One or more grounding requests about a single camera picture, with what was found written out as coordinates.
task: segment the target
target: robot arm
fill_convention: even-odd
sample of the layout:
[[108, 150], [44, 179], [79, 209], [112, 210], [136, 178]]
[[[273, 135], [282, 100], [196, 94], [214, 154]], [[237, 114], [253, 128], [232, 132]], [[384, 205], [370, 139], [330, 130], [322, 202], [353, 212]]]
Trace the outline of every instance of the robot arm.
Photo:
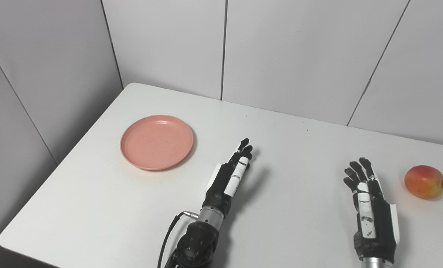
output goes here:
[[220, 166], [215, 180], [206, 192], [200, 215], [187, 227], [165, 268], [207, 268], [216, 250], [219, 229], [231, 207], [244, 171], [252, 158], [252, 146], [244, 139], [228, 163]]
[[345, 169], [348, 177], [344, 178], [344, 183], [352, 190], [357, 209], [354, 248], [362, 268], [393, 267], [395, 249], [400, 242], [397, 207], [383, 198], [370, 161], [361, 158], [359, 163], [352, 161]]

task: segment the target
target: white table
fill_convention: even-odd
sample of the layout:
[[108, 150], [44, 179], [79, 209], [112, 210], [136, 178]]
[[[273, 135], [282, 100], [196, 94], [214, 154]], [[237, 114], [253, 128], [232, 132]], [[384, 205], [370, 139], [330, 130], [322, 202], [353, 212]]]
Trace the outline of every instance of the white table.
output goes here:
[[[182, 165], [150, 172], [122, 157], [125, 129], [153, 114], [192, 127], [194, 151]], [[443, 267], [443, 196], [421, 200], [403, 184], [415, 165], [443, 172], [443, 146], [136, 83], [21, 209], [0, 244], [62, 268], [155, 267], [174, 215], [200, 208], [214, 166], [245, 137], [255, 157], [221, 227], [214, 268], [359, 267], [356, 213], [342, 179], [360, 156], [373, 162], [387, 200], [398, 205], [396, 267]], [[182, 219], [164, 263], [191, 221]]]

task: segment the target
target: red-yellow fruit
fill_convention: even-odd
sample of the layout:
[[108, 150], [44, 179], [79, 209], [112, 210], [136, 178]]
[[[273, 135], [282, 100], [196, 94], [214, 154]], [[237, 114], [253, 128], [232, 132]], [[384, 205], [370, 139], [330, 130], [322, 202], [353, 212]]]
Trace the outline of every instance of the red-yellow fruit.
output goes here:
[[432, 166], [414, 166], [405, 175], [410, 193], [430, 200], [443, 193], [443, 174]]

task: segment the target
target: panel seam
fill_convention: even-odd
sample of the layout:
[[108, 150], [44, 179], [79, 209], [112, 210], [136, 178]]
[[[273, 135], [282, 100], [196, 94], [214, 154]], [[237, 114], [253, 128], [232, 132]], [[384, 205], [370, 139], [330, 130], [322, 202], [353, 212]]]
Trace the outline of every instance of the panel seam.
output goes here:
[[46, 149], [48, 150], [49, 154], [51, 155], [51, 158], [53, 158], [54, 163], [56, 163], [56, 166], [58, 165], [58, 161], [56, 161], [56, 158], [54, 157], [53, 153], [51, 152], [51, 150], [48, 147], [48, 144], [46, 143], [46, 141], [43, 139], [43, 136], [41, 135], [41, 132], [39, 132], [38, 127], [36, 127], [35, 122], [33, 121], [33, 119], [29, 116], [28, 110], [26, 109], [26, 107], [23, 105], [23, 102], [21, 101], [20, 97], [18, 96], [18, 94], [15, 91], [15, 88], [13, 87], [12, 83], [10, 82], [7, 74], [5, 73], [5, 71], [3, 71], [3, 68], [0, 65], [0, 71], [2, 72], [3, 76], [5, 77], [6, 81], [8, 82], [10, 88], [12, 89], [13, 93], [15, 94], [15, 96], [17, 97], [21, 107], [23, 107], [24, 112], [26, 113], [26, 115], [28, 116], [29, 120], [31, 121], [31, 124], [33, 125], [33, 127], [36, 129], [36, 132], [38, 133], [41, 141], [43, 142], [44, 146], [46, 147]]
[[228, 20], [228, 0], [225, 1], [225, 26], [223, 28], [223, 59], [221, 61], [221, 90], [220, 100], [223, 100], [223, 85], [225, 81], [226, 27]]
[[403, 18], [403, 15], [405, 14], [405, 12], [406, 12], [406, 10], [407, 10], [408, 5], [410, 5], [410, 1], [411, 1], [411, 0], [408, 0], [407, 4], [405, 5], [405, 8], [403, 9], [403, 12], [401, 13], [400, 18], [398, 19], [398, 22], [397, 22], [397, 24], [395, 25], [395, 28], [393, 29], [393, 32], [392, 32], [392, 34], [390, 35], [390, 38], [388, 39], [388, 42], [386, 43], [386, 46], [385, 46], [385, 48], [383, 49], [383, 52], [382, 52], [382, 54], [380, 55], [380, 58], [378, 59], [378, 61], [377, 61], [376, 65], [375, 65], [375, 68], [373, 69], [373, 72], [372, 72], [370, 78], [369, 78], [369, 80], [367, 81], [367, 84], [366, 84], [366, 86], [365, 86], [365, 88], [364, 88], [364, 90], [363, 90], [363, 92], [362, 92], [362, 95], [360, 95], [359, 101], [357, 102], [357, 105], [355, 105], [354, 111], [353, 111], [352, 114], [350, 115], [349, 121], [347, 122], [347, 126], [349, 126], [350, 121], [352, 121], [352, 118], [354, 117], [354, 114], [355, 114], [355, 112], [357, 111], [357, 108], [359, 107], [359, 104], [360, 104], [360, 102], [361, 102], [363, 96], [365, 95], [367, 89], [369, 88], [370, 82], [372, 81], [372, 78], [373, 78], [373, 76], [374, 76], [374, 74], [375, 74], [375, 71], [376, 71], [376, 69], [378, 68], [378, 65], [380, 64], [380, 61], [382, 60], [383, 55], [385, 54], [385, 51], [386, 51], [388, 45], [390, 44], [390, 41], [392, 40], [393, 35], [395, 34], [395, 32], [396, 32], [396, 30], [397, 30], [397, 28], [398, 28], [398, 25], [400, 25], [400, 21], [401, 21], [401, 19]]
[[110, 46], [112, 48], [112, 54], [114, 55], [114, 61], [116, 61], [117, 74], [119, 75], [119, 81], [121, 82], [121, 88], [124, 89], [124, 84], [122, 83], [121, 70], [119, 69], [119, 63], [117, 62], [116, 50], [114, 49], [114, 43], [112, 42], [112, 35], [110, 34], [109, 22], [107, 21], [106, 9], [104, 8], [104, 3], [100, 0], [102, 13], [104, 14], [104, 20], [106, 21], [107, 33], [109, 34]]

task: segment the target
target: pink plate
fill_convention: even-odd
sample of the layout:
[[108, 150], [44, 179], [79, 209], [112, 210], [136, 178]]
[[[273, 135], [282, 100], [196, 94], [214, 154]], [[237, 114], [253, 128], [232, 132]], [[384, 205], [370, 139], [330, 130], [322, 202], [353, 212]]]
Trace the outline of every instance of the pink plate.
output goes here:
[[123, 156], [137, 168], [162, 170], [185, 158], [193, 145], [189, 125], [170, 115], [152, 115], [133, 123], [121, 139]]

